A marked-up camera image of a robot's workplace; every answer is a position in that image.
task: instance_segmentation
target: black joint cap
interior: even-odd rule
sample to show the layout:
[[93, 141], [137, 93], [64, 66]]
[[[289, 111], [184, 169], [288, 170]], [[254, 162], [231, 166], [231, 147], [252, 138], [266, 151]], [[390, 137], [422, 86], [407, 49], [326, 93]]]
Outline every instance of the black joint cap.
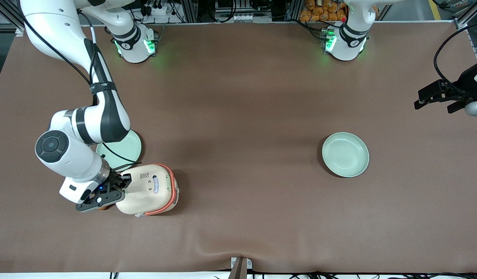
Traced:
[[80, 199], [81, 199], [82, 201], [84, 201], [84, 200], [88, 197], [88, 195], [90, 195], [90, 193], [92, 193], [92, 192], [91, 192], [89, 189], [85, 190], [85, 192], [82, 194], [82, 196], [80, 197]]
[[68, 136], [57, 130], [43, 134], [35, 144], [35, 153], [47, 163], [57, 162], [68, 150]]

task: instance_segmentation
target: label sticker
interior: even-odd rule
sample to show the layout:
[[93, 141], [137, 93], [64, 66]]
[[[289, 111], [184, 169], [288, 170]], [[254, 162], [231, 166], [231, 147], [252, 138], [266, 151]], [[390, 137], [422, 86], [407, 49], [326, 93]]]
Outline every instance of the label sticker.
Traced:
[[154, 193], [157, 194], [159, 192], [159, 180], [155, 175], [152, 176], [152, 180], [154, 181]]

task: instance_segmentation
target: snack package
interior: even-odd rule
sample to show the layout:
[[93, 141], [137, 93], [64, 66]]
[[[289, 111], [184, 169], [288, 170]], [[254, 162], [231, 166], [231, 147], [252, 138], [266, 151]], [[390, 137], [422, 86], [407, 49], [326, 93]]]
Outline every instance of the snack package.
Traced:
[[328, 11], [328, 12], [336, 12], [337, 3], [332, 2], [331, 0], [324, 0], [323, 1], [323, 10]]
[[313, 10], [316, 7], [315, 0], [306, 0], [304, 4], [306, 4], [306, 9], [308, 10]]
[[320, 15], [320, 21], [327, 21], [328, 20], [328, 11], [324, 11], [323, 14]]
[[311, 15], [311, 21], [319, 21], [320, 20], [320, 16], [319, 15]]
[[303, 10], [299, 16], [299, 21], [306, 22], [311, 19], [311, 12], [308, 10]]
[[316, 16], [323, 14], [323, 12], [324, 12], [323, 7], [318, 6], [313, 9], [313, 15], [316, 15]]
[[331, 12], [328, 14], [328, 21], [336, 21], [337, 20], [337, 14], [334, 12]]
[[345, 15], [345, 11], [340, 9], [337, 11], [337, 20], [338, 21], [345, 21], [347, 19], [347, 16]]

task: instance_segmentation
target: black cable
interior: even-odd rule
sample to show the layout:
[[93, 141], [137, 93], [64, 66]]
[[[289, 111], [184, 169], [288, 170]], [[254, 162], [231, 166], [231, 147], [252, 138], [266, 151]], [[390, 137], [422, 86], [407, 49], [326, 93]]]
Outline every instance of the black cable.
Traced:
[[[92, 25], [92, 22], [90, 21], [90, 19], [85, 15], [83, 14], [81, 11], [78, 11], [78, 14], [81, 14], [88, 22], [88, 25], [90, 26], [90, 28], [93, 28], [93, 25]], [[93, 60], [95, 58], [95, 55], [96, 55], [96, 51], [95, 51], [95, 44], [92, 42], [92, 58], [90, 60], [90, 68], [88, 69], [88, 79], [90, 80], [90, 84], [92, 84], [92, 69], [93, 69]]]
[[180, 12], [176, 9], [176, 5], [175, 5], [175, 2], [173, 0], [169, 0], [169, 5], [171, 6], [171, 8], [175, 11], [175, 14], [176, 14], [176, 17], [178, 17], [178, 19], [182, 22], [182, 23], [185, 23], [185, 21], [183, 20], [183, 16], [180, 15]]
[[439, 6], [439, 8], [441, 8], [441, 9], [449, 9], [451, 7], [451, 6], [449, 6], [447, 4], [444, 4], [444, 3], [440, 4], [440, 3], [437, 2], [437, 0], [432, 0], [432, 2], [435, 3], [435, 5]]
[[28, 20], [26, 19], [26, 17], [24, 16], [23, 14], [23, 11], [20, 9], [20, 12], [21, 12], [21, 15], [23, 17], [23, 21], [24, 23], [26, 24], [26, 26], [28, 26], [28, 28], [35, 34], [35, 36], [37, 36], [43, 43], [45, 43], [46, 46], [48, 46], [52, 51], [54, 51], [57, 55], [59, 55], [59, 57], [63, 58], [63, 60], [65, 60], [71, 67], [73, 67], [75, 69], [75, 71], [77, 71], [83, 78], [84, 80], [88, 83], [88, 86], [90, 86], [90, 81], [88, 80], [88, 78], [84, 75], [84, 73], [82, 73], [82, 71], [80, 71], [80, 69], [78, 69], [70, 60], [68, 60], [64, 55], [62, 55], [56, 48], [54, 48], [53, 46], [51, 46], [51, 44], [49, 44], [49, 42], [47, 42], [42, 36], [40, 36], [40, 34], [38, 34], [38, 32], [31, 26], [31, 24], [28, 22]]
[[442, 49], [444, 48], [444, 46], [447, 44], [448, 41], [450, 41], [452, 38], [454, 38], [457, 34], [461, 33], [462, 31], [464, 30], [468, 30], [469, 28], [472, 28], [472, 27], [475, 27], [477, 26], [477, 23], [476, 24], [473, 24], [471, 26], [467, 26], [467, 27], [464, 27], [464, 28], [461, 28], [457, 31], [455, 31], [451, 36], [449, 36], [439, 47], [439, 49], [437, 50], [437, 52], [435, 53], [435, 56], [433, 57], [433, 66], [435, 67], [435, 71], [437, 71], [437, 74], [439, 74], [440, 78], [442, 78], [446, 83], [448, 83], [454, 90], [457, 90], [458, 92], [462, 93], [462, 94], [465, 94], [464, 90], [460, 90], [457, 86], [455, 86], [453, 83], [451, 83], [451, 81], [449, 81], [445, 76], [444, 74], [442, 74], [442, 72], [440, 71], [439, 69], [439, 66], [437, 65], [437, 57], [439, 56], [439, 53], [440, 51], [442, 51]]
[[[289, 21], [294, 21], [294, 22], [299, 23], [299, 24], [300, 24], [302, 27], [304, 27], [304, 28], [307, 28], [307, 29], [313, 30], [313, 31], [319, 31], [319, 32], [321, 32], [321, 29], [320, 29], [320, 28], [311, 27], [311, 26], [309, 26], [307, 23], [304, 23], [304, 22], [302, 22], [302, 21], [299, 21], [298, 19], [295, 19], [295, 18], [287, 19], [286, 21], [287, 21], [287, 22], [289, 22]], [[341, 25], [341, 26], [333, 25], [333, 24], [328, 23], [328, 22], [326, 22], [326, 21], [319, 21], [319, 22], [324, 23], [324, 24], [327, 24], [327, 25], [329, 25], [329, 26], [337, 27], [337, 28], [340, 28], [340, 27], [342, 26], [342, 25]]]
[[102, 143], [102, 145], [104, 145], [104, 147], [107, 148], [107, 150], [109, 150], [109, 152], [113, 153], [114, 155], [116, 155], [117, 157], [119, 157], [119, 158], [121, 158], [121, 159], [123, 159], [123, 160], [125, 160], [125, 161], [132, 162], [132, 163], [139, 163], [139, 162], [137, 162], [137, 161], [132, 161], [132, 160], [130, 160], [130, 159], [127, 159], [127, 158], [125, 158], [125, 157], [119, 155], [118, 153], [116, 153], [116, 152], [114, 152], [113, 150], [111, 150], [111, 148], [109, 148], [105, 143]]
[[130, 7], [130, 4], [128, 4], [127, 7], [130, 9], [130, 13], [132, 13], [133, 21], [142, 21], [139, 17], [135, 17], [135, 15], [133, 14], [132, 7]]
[[[90, 19], [85, 14], [83, 14], [81, 11], [78, 11], [78, 14], [81, 14], [87, 20], [88, 24], [90, 25], [90, 28], [93, 28], [92, 22], [90, 21]], [[92, 54], [91, 55], [92, 55], [92, 58], [90, 60], [90, 68], [88, 70], [88, 79], [90, 80], [90, 84], [93, 84], [93, 77], [92, 77], [93, 61], [94, 61], [95, 56], [97, 55], [97, 51], [95, 50], [95, 43], [93, 41], [92, 41]], [[92, 106], [95, 106], [98, 103], [99, 103], [99, 100], [97, 99], [97, 95], [93, 95], [92, 96]]]
[[212, 14], [211, 14], [211, 11], [213, 10], [213, 6], [212, 6], [213, 2], [214, 2], [214, 0], [209, 1], [210, 9], [208, 9], [207, 13], [208, 13], [209, 18], [211, 18], [211, 20], [214, 21], [214, 22], [225, 23], [225, 22], [229, 21], [230, 19], [232, 19], [233, 16], [235, 15], [235, 12], [237, 11], [237, 3], [235, 2], [235, 0], [231, 0], [232, 7], [230, 8], [230, 15], [224, 21], [219, 21], [214, 16], [212, 16]]

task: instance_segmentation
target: green led light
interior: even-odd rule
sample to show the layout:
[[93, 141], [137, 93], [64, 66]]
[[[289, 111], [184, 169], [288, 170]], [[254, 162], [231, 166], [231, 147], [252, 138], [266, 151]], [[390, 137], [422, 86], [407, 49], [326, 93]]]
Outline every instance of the green led light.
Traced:
[[154, 43], [153, 42], [144, 40], [144, 44], [145, 44], [145, 46], [147, 48], [147, 51], [149, 53], [154, 53]]
[[327, 42], [327, 48], [326, 50], [327, 51], [332, 51], [333, 50], [333, 46], [335, 45], [335, 43], [337, 42], [337, 37], [335, 35], [333, 35], [331, 37], [331, 39]]
[[116, 48], [118, 49], [118, 53], [121, 55], [121, 50], [119, 49], [118, 42], [114, 41], [114, 44], [116, 45]]

